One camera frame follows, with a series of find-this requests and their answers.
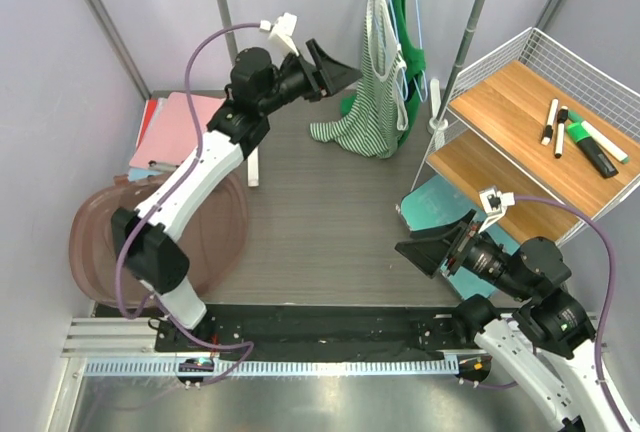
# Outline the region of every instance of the white wire basket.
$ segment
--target white wire basket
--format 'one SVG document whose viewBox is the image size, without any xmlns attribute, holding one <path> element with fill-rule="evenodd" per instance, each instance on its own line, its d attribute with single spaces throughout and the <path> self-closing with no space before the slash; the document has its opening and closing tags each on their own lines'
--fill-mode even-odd
<svg viewBox="0 0 640 432">
<path fill-rule="evenodd" d="M 629 137 L 640 140 L 640 121 L 636 117 L 637 112 L 640 111 L 640 94 L 609 77 L 536 28 L 523 31 L 460 72 L 454 83 L 450 102 L 514 60 L 527 66 Z M 447 107 L 444 119 L 449 125 L 444 132 L 433 134 L 425 154 L 425 161 L 439 148 L 468 130 L 467 125 L 457 118 L 450 107 Z M 506 155 L 505 157 L 523 170 L 509 157 Z M 545 184 L 541 184 L 526 170 L 523 172 L 548 190 Z M 593 218 L 597 219 L 609 212 L 627 198 L 638 185 L 640 185 L 640 176 L 636 176 Z M 562 244 L 574 237 L 583 226 L 583 222 L 576 224 L 558 240 L 558 243 Z"/>
</svg>

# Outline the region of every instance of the marker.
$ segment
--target marker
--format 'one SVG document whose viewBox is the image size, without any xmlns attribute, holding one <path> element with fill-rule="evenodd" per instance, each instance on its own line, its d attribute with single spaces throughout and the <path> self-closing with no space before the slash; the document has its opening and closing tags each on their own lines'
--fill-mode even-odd
<svg viewBox="0 0 640 432">
<path fill-rule="evenodd" d="M 567 127 L 567 133 L 584 155 L 587 156 L 589 162 L 600 172 L 605 179 L 613 177 L 618 173 L 618 169 L 611 163 L 607 154 L 598 147 L 593 137 L 589 135 L 580 122 L 574 122 Z"/>
<path fill-rule="evenodd" d="M 595 140 L 600 147 L 613 155 L 618 162 L 626 164 L 631 160 L 629 156 L 620 149 L 620 147 L 607 139 L 598 129 L 578 115 L 576 111 L 569 111 L 569 119 L 571 122 L 582 124 L 582 127 L 589 132 L 589 135 L 593 137 L 593 140 Z"/>
<path fill-rule="evenodd" d="M 551 107 L 549 107 L 549 115 L 547 116 L 547 125 L 544 126 L 542 131 L 542 138 L 540 143 L 542 145 L 549 145 L 551 138 L 553 137 L 553 122 L 556 120 L 556 112 L 558 110 L 558 99 L 551 101 Z"/>
<path fill-rule="evenodd" d="M 556 159 L 562 157 L 562 146 L 564 145 L 564 123 L 569 118 L 569 108 L 566 106 L 560 107 L 558 112 L 558 130 L 556 131 Z"/>
</svg>

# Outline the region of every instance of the highlighter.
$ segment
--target highlighter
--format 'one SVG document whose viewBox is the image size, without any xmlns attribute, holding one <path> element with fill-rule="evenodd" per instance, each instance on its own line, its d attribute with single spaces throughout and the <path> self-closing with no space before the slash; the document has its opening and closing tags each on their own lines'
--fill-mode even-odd
<svg viewBox="0 0 640 432">
<path fill-rule="evenodd" d="M 584 127 L 584 129 L 587 132 L 589 132 L 589 135 L 591 137 L 593 137 L 593 140 L 595 140 L 600 147 L 602 147 L 604 150 L 606 150 L 611 155 L 613 155 L 613 157 L 618 162 L 621 162 L 623 164 L 626 164 L 627 162 L 629 162 L 630 160 L 629 156 L 625 154 L 620 149 L 620 147 L 618 147 L 616 144 L 614 144 L 609 139 L 607 139 L 598 129 L 596 129 L 593 125 L 591 125 L 589 122 L 584 120 L 580 115 L 578 115 L 578 113 L 575 110 L 569 111 L 569 119 L 571 120 L 571 122 L 580 122 L 582 124 L 582 127 Z"/>
<path fill-rule="evenodd" d="M 574 122 L 567 127 L 567 133 L 582 153 L 587 156 L 589 162 L 600 172 L 602 177 L 608 179 L 618 173 L 618 169 L 615 168 L 609 160 L 609 157 L 607 157 L 604 151 L 598 146 L 596 141 L 593 140 L 593 137 L 589 135 L 589 132 L 582 127 L 582 124 Z"/>
</svg>

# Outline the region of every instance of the wire hanger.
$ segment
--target wire hanger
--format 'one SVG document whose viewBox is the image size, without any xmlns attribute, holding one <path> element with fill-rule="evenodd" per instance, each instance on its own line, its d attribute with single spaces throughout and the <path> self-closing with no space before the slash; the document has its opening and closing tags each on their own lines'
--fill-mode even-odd
<svg viewBox="0 0 640 432">
<path fill-rule="evenodd" d="M 396 44 L 398 44 L 399 47 L 399 39 L 398 39 L 398 21 L 396 20 L 396 14 L 393 10 L 393 7 L 390 5 L 387 5 L 387 7 L 391 10 L 391 22 L 393 25 L 393 33 L 394 33 L 394 39 L 396 41 Z M 379 40 L 382 42 L 382 28 L 380 27 L 380 24 L 378 22 L 378 18 L 376 17 L 376 14 L 373 14 L 373 24 L 374 24 L 374 28 L 376 30 L 376 32 L 378 33 L 378 38 Z M 383 57 L 384 57 L 384 62 L 385 62 L 385 66 L 387 63 L 387 50 L 386 48 L 383 50 Z M 406 70 L 399 74 L 401 77 L 401 84 L 399 85 L 396 82 L 396 88 L 398 89 L 398 93 L 400 94 L 400 97 L 402 97 L 403 101 L 406 101 L 407 98 L 409 97 L 409 84 L 407 83 L 407 75 L 406 75 Z"/>
<path fill-rule="evenodd" d="M 418 43 L 419 43 L 420 49 L 424 50 L 424 47 L 422 44 L 422 20 L 420 18 L 420 0 L 415 0 L 415 5 L 416 5 L 416 20 L 417 20 L 417 26 L 418 26 Z M 416 87 L 416 93 L 420 97 L 420 102 L 425 103 L 429 98 L 429 94 L 428 94 L 429 87 L 427 85 L 427 76 L 425 71 L 422 71 L 420 75 L 422 76 L 422 79 L 421 79 L 422 84 L 419 84 L 415 77 L 412 80 Z"/>
</svg>

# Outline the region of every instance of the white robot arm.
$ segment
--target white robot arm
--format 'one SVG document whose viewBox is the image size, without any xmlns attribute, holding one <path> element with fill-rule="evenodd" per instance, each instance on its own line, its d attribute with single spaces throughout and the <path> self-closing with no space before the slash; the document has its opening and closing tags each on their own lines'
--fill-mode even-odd
<svg viewBox="0 0 640 432">
<path fill-rule="evenodd" d="M 360 71 L 307 42 L 313 63 L 291 40 L 295 16 L 285 14 L 260 28 L 286 54 L 278 68 L 261 48 L 238 54 L 225 88 L 227 100 L 207 124 L 201 147 L 136 210 L 118 209 L 111 218 L 116 252 L 185 329 L 209 340 L 211 321 L 187 277 L 189 259 L 177 241 L 194 212 L 231 171 L 249 157 L 269 131 L 268 116 L 299 97 L 310 102 L 334 95 L 361 77 Z"/>
<path fill-rule="evenodd" d="M 475 212 L 446 226 L 412 232 L 396 250 L 429 277 L 462 266 L 523 301 L 513 318 L 523 335 L 544 355 L 554 375 L 522 341 L 490 301 L 480 295 L 454 311 L 458 334 L 475 342 L 500 362 L 538 405 L 553 430 L 593 432 L 640 430 L 603 364 L 614 407 L 596 375 L 595 330 L 584 308 L 561 285 L 571 276 L 555 243 L 543 237 L 525 241 L 514 254 L 505 253 L 485 230 L 515 204 L 514 194 L 495 187 L 480 192 L 487 214 Z"/>
</svg>

